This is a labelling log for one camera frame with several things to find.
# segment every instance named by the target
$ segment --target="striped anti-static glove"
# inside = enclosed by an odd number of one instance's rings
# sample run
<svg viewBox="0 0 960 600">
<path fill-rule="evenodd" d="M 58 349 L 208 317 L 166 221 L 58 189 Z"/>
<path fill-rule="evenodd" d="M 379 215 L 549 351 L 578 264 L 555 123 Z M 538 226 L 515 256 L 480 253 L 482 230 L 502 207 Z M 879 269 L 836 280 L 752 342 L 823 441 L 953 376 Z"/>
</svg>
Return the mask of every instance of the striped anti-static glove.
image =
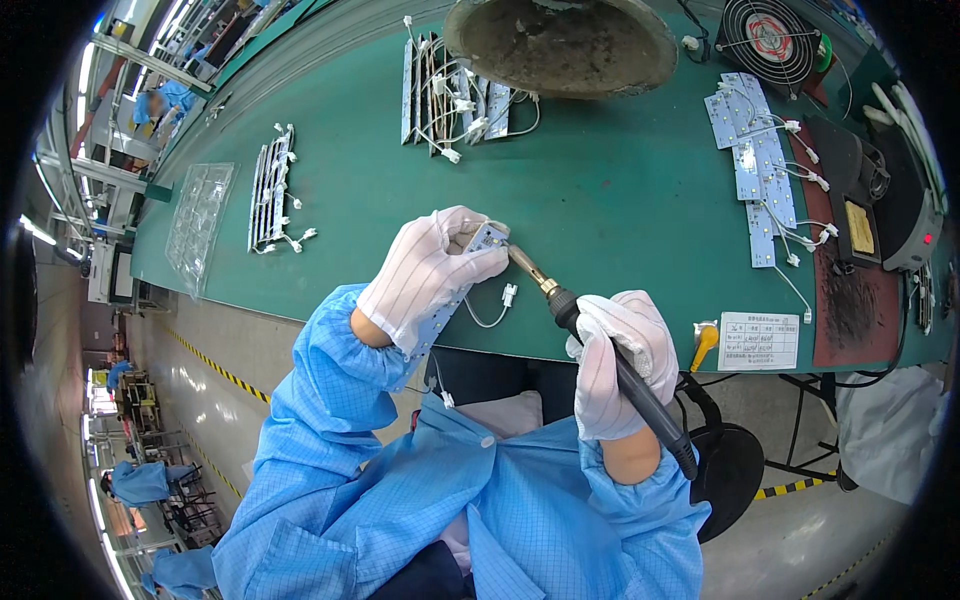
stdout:
<svg viewBox="0 0 960 600">
<path fill-rule="evenodd" d="M 619 440 L 635 434 L 646 422 L 616 385 L 613 338 L 624 356 L 665 406 L 677 385 L 677 352 L 663 317 L 646 292 L 621 292 L 577 299 L 580 317 L 566 353 L 579 363 L 573 413 L 581 440 Z"/>
<path fill-rule="evenodd" d="M 435 210 L 403 226 L 380 273 L 361 292 L 357 308 L 410 355 L 417 324 L 449 302 L 462 286 L 500 275 L 509 258 L 505 246 L 464 253 L 485 223 L 510 233 L 487 215 L 465 206 Z"/>
</svg>

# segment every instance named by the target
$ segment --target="hand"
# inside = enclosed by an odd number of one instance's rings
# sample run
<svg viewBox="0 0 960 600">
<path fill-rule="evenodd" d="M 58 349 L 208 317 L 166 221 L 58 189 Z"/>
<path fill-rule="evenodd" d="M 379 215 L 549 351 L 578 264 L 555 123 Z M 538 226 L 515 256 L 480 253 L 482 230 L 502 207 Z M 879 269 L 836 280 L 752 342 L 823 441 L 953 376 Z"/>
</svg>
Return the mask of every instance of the hand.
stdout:
<svg viewBox="0 0 960 600">
<path fill-rule="evenodd" d="M 611 338 L 664 405 L 673 398 L 679 371 L 673 340 L 646 292 L 621 292 L 610 300 L 581 296 L 577 306 L 584 344 L 570 336 L 566 353 L 580 364 L 574 399 L 580 439 L 626 438 L 646 422 L 617 388 Z"/>
<path fill-rule="evenodd" d="M 509 258 L 503 246 L 464 253 L 487 215 L 465 206 L 434 211 L 403 226 L 380 273 L 357 299 L 357 309 L 409 355 L 417 324 L 453 298 L 461 287 L 497 276 Z M 493 227 L 509 233 L 499 223 Z"/>
</svg>

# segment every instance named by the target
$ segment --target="green workbench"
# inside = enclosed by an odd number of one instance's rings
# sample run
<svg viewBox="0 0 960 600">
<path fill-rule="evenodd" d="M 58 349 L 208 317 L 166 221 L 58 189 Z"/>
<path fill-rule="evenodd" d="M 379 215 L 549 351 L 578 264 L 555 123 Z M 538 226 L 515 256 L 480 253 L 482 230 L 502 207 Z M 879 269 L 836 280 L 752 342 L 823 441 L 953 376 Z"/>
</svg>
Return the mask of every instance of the green workbench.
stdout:
<svg viewBox="0 0 960 600">
<path fill-rule="evenodd" d="M 664 18 L 678 37 L 689 29 L 681 14 Z M 707 26 L 715 30 L 714 23 Z M 441 28 L 435 23 L 423 29 Z M 206 298 L 306 320 L 337 285 L 369 281 L 405 222 L 465 204 L 509 225 L 511 239 L 577 293 L 647 290 L 670 327 L 682 368 L 693 356 L 694 322 L 719 319 L 724 311 L 803 314 L 804 305 L 776 272 L 751 268 L 731 151 L 716 150 L 712 139 L 703 99 L 721 72 L 735 70 L 729 64 L 694 64 L 681 51 L 673 78 L 651 93 L 603 102 L 544 99 L 542 122 L 533 133 L 458 147 L 464 156 L 454 165 L 429 158 L 425 144 L 399 144 L 405 40 L 398 33 L 324 64 L 244 108 L 221 132 L 200 119 L 180 134 L 215 136 L 190 162 L 237 163 L 207 261 Z M 269 54 L 267 49 L 256 60 Z M 828 78 L 830 98 L 840 82 Z M 790 106 L 772 93 L 768 98 L 784 116 L 818 110 L 805 96 Z M 533 106 L 525 103 L 511 111 L 510 128 L 525 129 L 533 119 Z M 311 227 L 320 233 L 301 254 L 285 244 L 267 255 L 247 253 L 253 167 L 261 145 L 276 136 L 275 122 L 293 123 L 297 130 L 300 160 L 291 166 L 288 183 L 303 209 L 288 210 L 287 231 L 295 237 Z M 132 260 L 133 276 L 174 290 L 183 284 L 163 250 L 182 176 L 177 174 L 174 201 L 153 203 L 139 224 Z M 792 186 L 794 198 L 802 198 L 799 182 L 793 179 Z M 804 203 L 797 202 L 798 219 L 805 216 Z M 812 305 L 813 260 L 807 256 L 794 269 L 783 259 L 778 256 L 781 268 Z M 942 272 L 947 263 L 943 257 L 934 264 Z M 518 284 L 519 292 L 501 325 L 482 329 L 458 311 L 438 343 L 566 359 L 565 333 L 516 266 L 470 292 L 480 317 L 492 321 L 499 314 L 507 281 Z M 938 291 L 942 281 L 936 281 Z M 799 372 L 812 370 L 814 326 L 801 325 Z M 912 324 L 907 331 L 902 364 L 946 359 L 952 321 L 938 318 L 927 337 Z M 712 352 L 702 370 L 715 367 Z"/>
</svg>

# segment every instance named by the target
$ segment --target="brown mat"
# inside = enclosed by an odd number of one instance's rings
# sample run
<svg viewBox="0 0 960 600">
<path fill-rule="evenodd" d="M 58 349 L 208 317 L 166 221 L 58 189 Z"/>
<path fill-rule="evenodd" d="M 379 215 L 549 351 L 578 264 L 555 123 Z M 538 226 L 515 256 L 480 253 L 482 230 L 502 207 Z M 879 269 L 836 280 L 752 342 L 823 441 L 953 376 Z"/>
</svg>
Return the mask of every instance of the brown mat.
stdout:
<svg viewBox="0 0 960 600">
<path fill-rule="evenodd" d="M 806 129 L 799 136 L 816 150 Z M 792 135 L 790 145 L 797 162 L 823 175 Z M 827 193 L 812 181 L 804 180 L 803 186 L 807 219 L 832 223 Z M 814 241 L 820 229 L 811 227 Z M 838 275 L 833 269 L 838 259 L 839 250 L 832 238 L 813 254 L 817 285 L 813 366 L 829 369 L 892 360 L 900 335 L 900 278 L 879 266 L 856 267 L 849 275 Z"/>
</svg>

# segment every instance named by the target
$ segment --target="fan grille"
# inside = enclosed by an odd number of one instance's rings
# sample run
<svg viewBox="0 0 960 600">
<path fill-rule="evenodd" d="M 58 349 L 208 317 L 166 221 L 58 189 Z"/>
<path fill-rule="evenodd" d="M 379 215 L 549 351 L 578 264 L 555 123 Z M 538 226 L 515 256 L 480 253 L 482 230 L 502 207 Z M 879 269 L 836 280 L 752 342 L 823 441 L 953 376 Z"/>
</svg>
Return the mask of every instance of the fan grille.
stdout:
<svg viewBox="0 0 960 600">
<path fill-rule="evenodd" d="M 731 0 L 724 7 L 723 29 L 725 49 L 771 84 L 792 91 L 813 68 L 815 32 L 776 0 Z"/>
</svg>

